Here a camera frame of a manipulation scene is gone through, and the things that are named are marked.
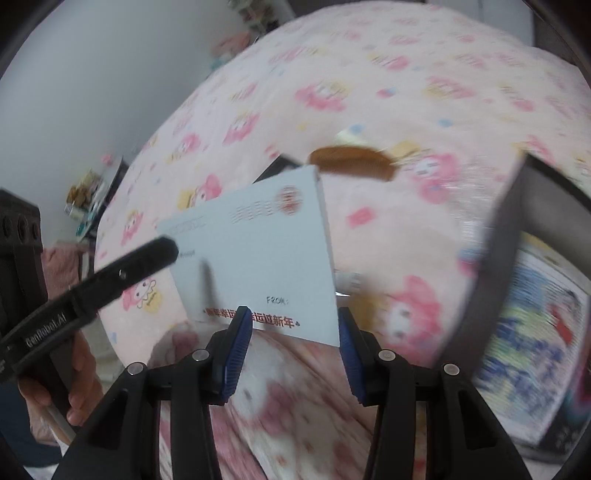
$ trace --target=screw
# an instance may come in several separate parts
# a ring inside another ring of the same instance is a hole
[[[195,350],[191,356],[196,362],[202,362],[209,358],[209,352],[205,350],[205,348],[201,348],[199,350]]]
[[[386,362],[391,362],[392,360],[394,360],[396,358],[396,354],[392,351],[392,350],[380,350],[378,353],[378,357],[380,357],[380,359],[386,361]]]
[[[140,362],[134,362],[127,367],[127,371],[130,375],[137,375],[144,369],[144,364]]]
[[[443,365],[443,371],[448,375],[455,377],[458,373],[460,373],[460,368],[455,364],[445,364]]]

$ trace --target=magazine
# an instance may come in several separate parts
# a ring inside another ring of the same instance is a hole
[[[516,441],[538,446],[586,349],[591,281],[527,233],[474,383]]]

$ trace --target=pink blanket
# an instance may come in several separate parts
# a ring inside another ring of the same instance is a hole
[[[471,282],[455,192],[481,169],[489,212],[523,150],[591,192],[589,93],[575,67],[448,9],[323,9],[247,49],[158,129],[101,221],[97,267],[155,237],[159,220],[249,185],[278,153],[305,162],[346,130],[403,168],[387,183],[322,176],[335,266],[366,278],[363,326],[429,365]],[[174,362],[221,327],[187,318],[168,271],[101,318],[125,364]],[[359,479],[373,414],[337,349],[255,332],[236,394],[212,408],[223,475]],[[167,445],[164,429],[163,455]]]

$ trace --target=finger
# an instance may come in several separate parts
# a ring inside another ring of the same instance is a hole
[[[18,389],[25,400],[37,403],[43,407],[51,405],[51,395],[43,385],[32,378],[18,379]]]
[[[77,372],[82,371],[84,368],[84,364],[86,359],[92,357],[92,353],[90,353],[90,347],[84,334],[78,330],[74,334],[74,342],[72,345],[72,367]]]
[[[82,426],[90,414],[96,408],[103,397],[103,388],[100,382],[95,378],[90,388],[90,393],[86,397],[84,405],[80,409],[71,408],[67,414],[67,420],[71,425]]]
[[[75,410],[80,410],[82,405],[84,405],[86,396],[92,387],[93,381],[95,380],[95,370],[95,357],[92,356],[90,350],[88,350],[87,356],[83,361],[82,370],[74,372],[72,387],[70,389],[70,405],[72,405]]]

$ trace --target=blue gripper pad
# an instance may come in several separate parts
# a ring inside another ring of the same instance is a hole
[[[231,340],[231,344],[228,351],[223,353],[225,359],[223,360],[223,381],[220,396],[224,403],[236,391],[251,336],[252,312],[248,307],[238,307],[236,315],[226,331],[226,339]]]
[[[339,309],[339,338],[340,338],[340,357],[345,366],[347,379],[351,393],[357,397],[359,403],[365,404],[367,400],[367,391],[365,389],[366,378],[363,363],[353,340],[353,335],[361,335],[355,320],[349,309]]]

